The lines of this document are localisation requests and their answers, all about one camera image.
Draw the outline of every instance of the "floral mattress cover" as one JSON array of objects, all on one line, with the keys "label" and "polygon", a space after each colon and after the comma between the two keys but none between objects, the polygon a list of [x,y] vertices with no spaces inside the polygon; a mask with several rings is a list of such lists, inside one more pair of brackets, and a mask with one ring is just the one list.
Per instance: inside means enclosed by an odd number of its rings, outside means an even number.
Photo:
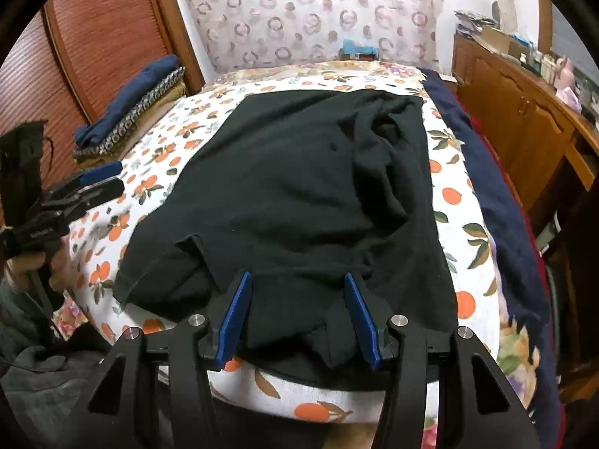
[{"label": "floral mattress cover", "polygon": [[[129,326],[139,326],[145,333],[173,326],[136,305],[119,305],[112,296],[112,282],[135,226],[165,201],[185,164],[221,126],[226,126],[227,116],[246,96],[287,89],[351,92],[363,88],[418,95],[424,101],[432,204],[456,292],[459,324],[476,332],[523,405],[528,406],[535,390],[538,351],[535,349],[529,358],[526,330],[517,332],[509,321],[493,259],[493,240],[466,173],[460,142],[424,91],[424,79],[414,67],[336,61],[238,71],[219,78],[200,94],[182,98],[123,160],[123,196],[90,210],[71,225],[71,260],[78,272],[73,291],[77,306],[111,343]],[[68,317],[74,309],[76,306],[71,305]],[[168,379],[168,367],[161,367],[161,373]],[[237,357],[223,371],[209,372],[209,380],[213,395],[226,402],[318,422],[375,424],[384,398],[382,391],[350,393],[300,385]],[[434,446],[437,407],[435,382],[427,389],[425,447]]]}]

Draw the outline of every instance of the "wooden cabinet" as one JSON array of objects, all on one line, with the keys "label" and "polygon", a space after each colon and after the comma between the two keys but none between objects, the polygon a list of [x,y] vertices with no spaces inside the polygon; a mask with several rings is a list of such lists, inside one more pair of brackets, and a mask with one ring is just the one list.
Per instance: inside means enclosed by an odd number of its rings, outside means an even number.
[{"label": "wooden cabinet", "polygon": [[474,41],[456,36],[453,51],[460,101],[480,122],[524,208],[531,211],[566,154],[570,162],[580,159],[572,152],[574,132],[589,136],[589,125],[559,102],[543,80]]}]

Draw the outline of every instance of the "silver bolt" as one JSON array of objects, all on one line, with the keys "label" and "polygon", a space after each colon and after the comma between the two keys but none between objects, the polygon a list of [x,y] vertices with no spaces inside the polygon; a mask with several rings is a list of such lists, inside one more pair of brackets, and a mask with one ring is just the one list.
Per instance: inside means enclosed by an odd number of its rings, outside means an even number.
[{"label": "silver bolt", "polygon": [[472,329],[466,326],[460,326],[457,329],[457,335],[459,337],[462,337],[464,339],[470,339],[472,336],[474,336],[474,332],[472,332]]},{"label": "silver bolt", "polygon": [[139,327],[128,327],[123,331],[125,339],[128,340],[135,339],[140,334],[142,334],[142,330]]},{"label": "silver bolt", "polygon": [[194,314],[189,316],[188,323],[190,323],[192,326],[201,326],[205,320],[206,317],[204,317],[202,314]]},{"label": "silver bolt", "polygon": [[391,318],[391,322],[394,323],[398,327],[403,327],[408,323],[408,318],[402,314],[395,314]]}]

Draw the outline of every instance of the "person's arm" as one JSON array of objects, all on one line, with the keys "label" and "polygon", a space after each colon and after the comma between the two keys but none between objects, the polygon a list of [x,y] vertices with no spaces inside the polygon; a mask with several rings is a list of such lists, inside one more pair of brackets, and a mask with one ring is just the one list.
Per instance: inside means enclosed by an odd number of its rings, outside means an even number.
[{"label": "person's arm", "polygon": [[[0,364],[1,359],[12,363],[28,346],[48,345],[53,333],[50,322],[40,307],[28,273],[46,262],[44,253],[25,254],[7,262],[0,282]],[[62,291],[72,285],[68,254],[68,239],[50,262],[50,287],[60,300]]]}]

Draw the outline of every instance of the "navy blue blanket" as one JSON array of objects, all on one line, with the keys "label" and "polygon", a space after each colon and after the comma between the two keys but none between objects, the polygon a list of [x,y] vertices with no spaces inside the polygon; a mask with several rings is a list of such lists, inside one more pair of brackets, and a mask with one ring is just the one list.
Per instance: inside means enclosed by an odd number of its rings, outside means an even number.
[{"label": "navy blue blanket", "polygon": [[82,125],[75,130],[75,145],[78,148],[100,145],[144,95],[178,67],[179,59],[172,54],[146,65],[119,89],[106,107],[106,113],[97,122]]},{"label": "navy blue blanket", "polygon": [[544,449],[555,447],[559,437],[561,405],[555,379],[549,296],[538,268],[538,254],[531,244],[528,226],[519,204],[505,183],[499,167],[483,141],[471,128],[468,115],[433,71],[424,88],[445,124],[462,140],[466,170],[476,191],[486,224],[497,248],[502,292],[511,317],[526,326],[530,342],[541,354],[537,389],[529,412]]}]

